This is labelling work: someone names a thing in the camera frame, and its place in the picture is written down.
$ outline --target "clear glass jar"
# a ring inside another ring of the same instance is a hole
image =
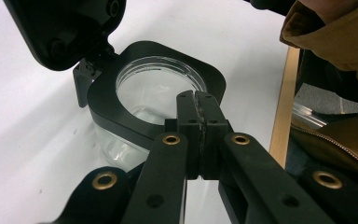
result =
[[[176,118],[176,96],[183,91],[207,91],[200,75],[172,58],[153,56],[135,60],[117,76],[117,97],[138,119],[163,125]],[[97,124],[96,131],[106,160],[129,171],[146,160],[148,150],[116,136]]]

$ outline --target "jar lid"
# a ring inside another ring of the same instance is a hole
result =
[[[66,70],[106,46],[125,11],[126,0],[5,0],[35,59]]]

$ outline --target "jacket sleeve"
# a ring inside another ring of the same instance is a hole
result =
[[[281,41],[310,49],[340,70],[357,71],[358,78],[358,8],[324,25],[316,13],[295,2],[284,21]]]

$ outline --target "person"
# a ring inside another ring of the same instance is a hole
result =
[[[309,49],[358,79],[358,0],[298,0],[283,24],[281,41]],[[291,135],[315,159],[358,173],[358,117],[313,130],[292,121]]]

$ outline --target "brown jacket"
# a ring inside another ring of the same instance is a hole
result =
[[[358,78],[358,8],[324,25],[316,13],[295,2],[284,22],[281,41],[310,49],[340,70],[357,71]],[[319,130],[293,120],[291,132],[318,160],[358,172],[358,118],[333,122]]]

